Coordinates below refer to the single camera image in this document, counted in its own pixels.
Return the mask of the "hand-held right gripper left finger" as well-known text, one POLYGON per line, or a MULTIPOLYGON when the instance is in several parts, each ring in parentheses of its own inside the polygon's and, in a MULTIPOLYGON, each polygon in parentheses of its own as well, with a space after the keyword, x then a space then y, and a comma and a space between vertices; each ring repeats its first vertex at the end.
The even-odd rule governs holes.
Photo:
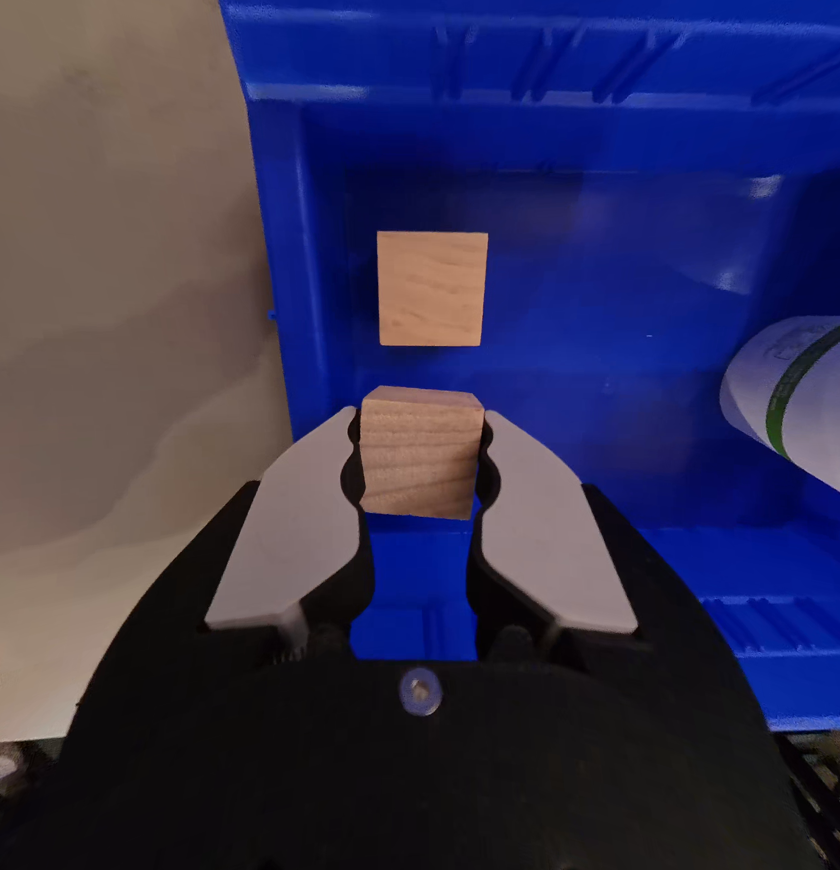
POLYGON ((375 591, 360 422, 360 409, 345 407, 262 475, 208 607, 209 630, 270 627, 291 656, 352 655, 352 625, 375 591))

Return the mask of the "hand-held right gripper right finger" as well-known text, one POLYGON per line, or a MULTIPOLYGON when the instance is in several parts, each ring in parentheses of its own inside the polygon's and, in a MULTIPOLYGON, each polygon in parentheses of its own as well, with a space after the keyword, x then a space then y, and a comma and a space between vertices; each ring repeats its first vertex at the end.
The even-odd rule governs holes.
POLYGON ((466 596, 478 656, 502 631, 538 656, 573 633, 621 642, 638 620, 578 475, 496 411, 484 413, 466 596))

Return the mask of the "wooden cube block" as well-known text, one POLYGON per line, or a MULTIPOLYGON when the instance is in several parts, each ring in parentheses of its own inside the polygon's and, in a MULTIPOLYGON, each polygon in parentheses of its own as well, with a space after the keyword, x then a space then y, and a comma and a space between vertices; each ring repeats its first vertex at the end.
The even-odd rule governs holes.
POLYGON ((489 236, 377 232, 379 340, 396 347, 478 347, 489 236))
POLYGON ((484 408, 469 392, 379 386, 362 400, 367 513, 468 520, 484 408))

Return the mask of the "blue plastic storage bin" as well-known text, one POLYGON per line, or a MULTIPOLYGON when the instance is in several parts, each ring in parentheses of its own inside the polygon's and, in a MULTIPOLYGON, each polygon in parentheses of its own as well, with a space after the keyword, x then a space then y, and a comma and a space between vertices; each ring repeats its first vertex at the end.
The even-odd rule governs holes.
POLYGON ((840 2, 220 2, 292 435, 474 393, 687 582, 775 731, 840 729, 840 493, 727 423, 840 316, 840 2), (379 340, 377 232, 489 236, 478 347, 379 340))

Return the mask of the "white paper cup green stripe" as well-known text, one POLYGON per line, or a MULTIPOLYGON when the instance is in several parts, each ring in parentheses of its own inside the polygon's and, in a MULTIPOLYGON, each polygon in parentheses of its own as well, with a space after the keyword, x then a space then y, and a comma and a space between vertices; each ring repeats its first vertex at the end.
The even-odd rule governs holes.
POLYGON ((719 402, 729 424, 840 493, 840 315, 763 329, 730 361, 719 402))

